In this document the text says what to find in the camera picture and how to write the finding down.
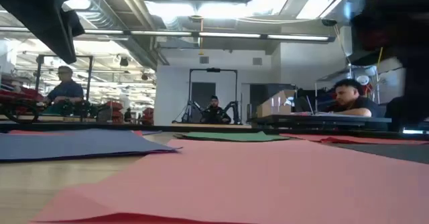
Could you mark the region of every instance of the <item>green paper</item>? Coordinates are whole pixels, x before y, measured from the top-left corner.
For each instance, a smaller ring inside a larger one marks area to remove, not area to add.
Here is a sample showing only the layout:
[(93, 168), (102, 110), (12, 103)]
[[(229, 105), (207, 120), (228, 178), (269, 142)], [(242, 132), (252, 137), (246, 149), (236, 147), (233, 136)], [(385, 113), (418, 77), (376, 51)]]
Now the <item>green paper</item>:
[(280, 135), (266, 135), (259, 133), (202, 133), (191, 132), (182, 136), (186, 139), (212, 140), (212, 141), (231, 141), (231, 142), (269, 142), (276, 140), (286, 140), (290, 137)]

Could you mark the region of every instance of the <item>construction paper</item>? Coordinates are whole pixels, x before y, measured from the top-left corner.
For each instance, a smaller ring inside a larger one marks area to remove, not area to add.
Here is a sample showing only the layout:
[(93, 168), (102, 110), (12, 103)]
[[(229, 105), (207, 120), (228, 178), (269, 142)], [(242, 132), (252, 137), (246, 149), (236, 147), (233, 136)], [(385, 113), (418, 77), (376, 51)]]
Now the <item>construction paper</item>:
[(427, 164), (306, 140), (172, 140), (169, 145), (184, 148), (142, 158), (99, 183), (63, 190), (33, 222), (126, 214), (152, 223), (158, 223), (154, 217), (159, 223), (249, 224), (426, 224), (429, 219)]
[(429, 141), (410, 139), (381, 139), (372, 137), (352, 137), (345, 135), (310, 135), (282, 133), (284, 137), (295, 137), (314, 142), (324, 142), (332, 144), (429, 144)]
[(395, 158), (429, 164), (429, 145), (401, 145), (401, 144), (333, 144), (335, 147), (356, 150), (368, 154), (377, 154)]
[(89, 129), (64, 131), (64, 135), (0, 134), (2, 162), (142, 155), (173, 150), (132, 131)]
[(211, 141), (231, 141), (231, 142), (268, 142), (276, 140), (285, 140), (289, 137), (279, 135), (265, 135), (264, 132), (259, 133), (204, 133), (191, 132), (184, 135), (178, 135), (181, 139), (193, 140), (211, 140)]
[[(97, 132), (100, 133), (102, 131), (116, 131), (116, 130), (108, 130), (108, 129), (87, 129), (87, 130), (66, 130), (66, 131), (22, 131), (22, 130), (12, 130), (9, 134), (21, 134), (21, 135), (64, 135), (67, 133), (79, 133), (80, 131), (85, 132)], [(151, 135), (161, 133), (162, 131), (141, 131), (135, 130), (133, 133), (143, 136), (143, 135)]]

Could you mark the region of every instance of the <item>blue shirt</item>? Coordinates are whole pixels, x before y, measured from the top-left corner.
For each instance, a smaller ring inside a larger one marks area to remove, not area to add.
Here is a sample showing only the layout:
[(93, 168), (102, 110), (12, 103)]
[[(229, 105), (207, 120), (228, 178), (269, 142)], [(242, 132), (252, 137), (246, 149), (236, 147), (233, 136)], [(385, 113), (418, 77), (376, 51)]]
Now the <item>blue shirt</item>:
[(83, 98), (83, 88), (78, 83), (75, 83), (73, 80), (61, 82), (48, 95), (48, 98), (51, 101), (53, 101), (56, 97)]

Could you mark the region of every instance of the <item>black frame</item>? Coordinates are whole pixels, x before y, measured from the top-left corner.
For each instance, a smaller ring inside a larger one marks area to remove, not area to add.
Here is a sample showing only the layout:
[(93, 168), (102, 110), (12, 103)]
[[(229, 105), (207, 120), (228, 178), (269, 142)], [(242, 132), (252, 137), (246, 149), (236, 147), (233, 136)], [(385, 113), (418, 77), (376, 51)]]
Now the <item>black frame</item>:
[[(36, 58), (38, 63), (38, 69), (36, 72), (36, 91), (39, 92), (40, 85), (40, 73), (42, 71), (42, 64), (44, 63), (45, 57), (58, 57), (57, 55), (40, 54)], [(89, 101), (89, 89), (91, 86), (91, 76), (93, 73), (94, 56), (76, 56), (77, 58), (89, 58), (89, 69), (88, 69), (88, 83), (86, 85), (86, 100)]]
[(235, 100), (237, 101), (237, 82), (238, 82), (238, 75), (239, 75), (238, 70), (226, 70), (226, 69), (219, 69), (219, 68), (206, 68), (206, 69), (191, 68), (191, 69), (189, 69), (188, 102), (190, 101), (190, 87), (192, 84), (192, 72), (193, 71), (205, 71), (205, 72), (211, 72), (211, 73), (220, 73), (222, 71), (234, 72), (235, 73)]

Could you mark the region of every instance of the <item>man with glasses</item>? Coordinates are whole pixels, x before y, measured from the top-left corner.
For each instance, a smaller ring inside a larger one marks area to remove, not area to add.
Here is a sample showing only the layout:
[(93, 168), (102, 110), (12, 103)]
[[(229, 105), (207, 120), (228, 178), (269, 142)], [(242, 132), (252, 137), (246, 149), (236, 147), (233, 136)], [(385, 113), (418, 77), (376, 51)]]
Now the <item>man with glasses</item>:
[(54, 104), (60, 101), (78, 103), (83, 101), (83, 88), (72, 79), (73, 70), (68, 66), (58, 68), (58, 77), (61, 83), (52, 90), (45, 98), (46, 103)]

